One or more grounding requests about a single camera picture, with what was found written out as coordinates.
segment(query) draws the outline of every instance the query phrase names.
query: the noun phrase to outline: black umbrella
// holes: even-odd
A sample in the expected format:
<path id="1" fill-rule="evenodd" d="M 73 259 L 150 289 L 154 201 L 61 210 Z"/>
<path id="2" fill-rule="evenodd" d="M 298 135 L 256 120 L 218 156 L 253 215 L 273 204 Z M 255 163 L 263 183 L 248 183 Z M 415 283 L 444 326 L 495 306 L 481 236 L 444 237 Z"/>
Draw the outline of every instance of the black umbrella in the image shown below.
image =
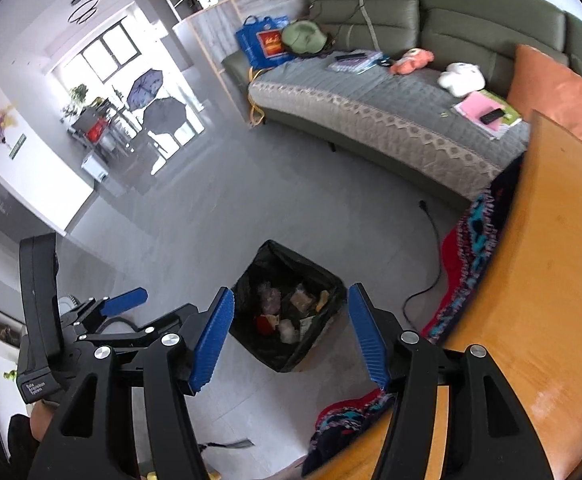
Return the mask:
<path id="1" fill-rule="evenodd" d="M 171 134 L 187 121 L 187 106 L 175 99 L 156 99 L 144 111 L 142 127 L 154 134 Z"/>

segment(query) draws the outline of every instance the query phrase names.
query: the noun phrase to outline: trash bin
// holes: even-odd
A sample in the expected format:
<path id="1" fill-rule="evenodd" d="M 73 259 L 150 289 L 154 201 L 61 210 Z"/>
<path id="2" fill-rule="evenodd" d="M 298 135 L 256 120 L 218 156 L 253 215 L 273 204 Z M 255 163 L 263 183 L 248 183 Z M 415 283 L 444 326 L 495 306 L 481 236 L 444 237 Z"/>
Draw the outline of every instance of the trash bin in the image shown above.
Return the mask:
<path id="1" fill-rule="evenodd" d="M 304 297 L 312 298 L 310 306 L 302 305 Z M 299 337 L 298 342 L 285 343 L 280 330 L 266 335 L 258 329 L 257 318 L 263 314 L 263 294 L 279 301 L 279 318 L 289 319 Z M 319 308 L 321 300 L 328 298 Z M 258 360 L 276 372 L 290 372 L 306 356 L 327 322 L 340 310 L 347 292 L 342 280 L 283 245 L 268 240 L 258 249 L 255 259 L 233 286 L 235 315 L 231 335 Z M 306 312 L 296 305 L 306 307 Z"/>

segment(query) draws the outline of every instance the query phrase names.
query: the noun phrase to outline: pink notebook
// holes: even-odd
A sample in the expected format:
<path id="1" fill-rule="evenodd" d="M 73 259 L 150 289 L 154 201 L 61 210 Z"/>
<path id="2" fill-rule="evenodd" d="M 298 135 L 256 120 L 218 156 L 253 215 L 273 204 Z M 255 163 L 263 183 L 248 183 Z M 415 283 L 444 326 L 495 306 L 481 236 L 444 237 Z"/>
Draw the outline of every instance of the pink notebook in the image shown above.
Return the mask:
<path id="1" fill-rule="evenodd" d="M 463 115 L 474 123 L 480 123 L 480 117 L 483 115 L 488 114 L 497 108 L 504 108 L 500 103 L 493 99 L 489 99 L 486 95 L 483 95 L 480 92 L 471 92 L 458 106 L 462 109 Z M 485 124 L 484 126 L 494 132 L 498 132 L 500 130 L 501 122 L 502 119 L 498 119 L 497 121 Z"/>

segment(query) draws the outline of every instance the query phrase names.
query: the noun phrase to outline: orange cushion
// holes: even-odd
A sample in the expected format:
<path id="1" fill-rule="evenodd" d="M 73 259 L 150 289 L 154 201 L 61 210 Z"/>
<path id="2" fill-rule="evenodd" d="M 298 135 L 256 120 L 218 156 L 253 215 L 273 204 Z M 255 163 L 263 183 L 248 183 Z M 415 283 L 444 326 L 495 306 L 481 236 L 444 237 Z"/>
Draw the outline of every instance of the orange cushion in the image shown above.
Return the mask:
<path id="1" fill-rule="evenodd" d="M 524 120 L 537 110 L 582 140 L 582 78 L 532 46 L 516 48 L 507 102 Z"/>

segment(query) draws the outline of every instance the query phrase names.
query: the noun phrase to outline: green sign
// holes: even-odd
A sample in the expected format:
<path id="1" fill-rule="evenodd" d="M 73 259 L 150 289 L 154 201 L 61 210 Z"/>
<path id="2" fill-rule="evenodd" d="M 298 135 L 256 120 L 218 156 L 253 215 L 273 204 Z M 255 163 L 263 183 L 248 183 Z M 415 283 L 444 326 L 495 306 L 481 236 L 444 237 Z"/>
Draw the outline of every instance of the green sign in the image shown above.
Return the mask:
<path id="1" fill-rule="evenodd" d="M 15 158 L 15 156 L 18 154 L 18 151 L 22 147 L 22 144 L 24 144 L 25 140 L 26 140 L 26 135 L 25 134 L 20 135 L 18 142 L 15 143 L 15 145 L 13 146 L 13 149 L 8 154 L 8 158 L 10 158 L 10 160 L 13 160 Z"/>

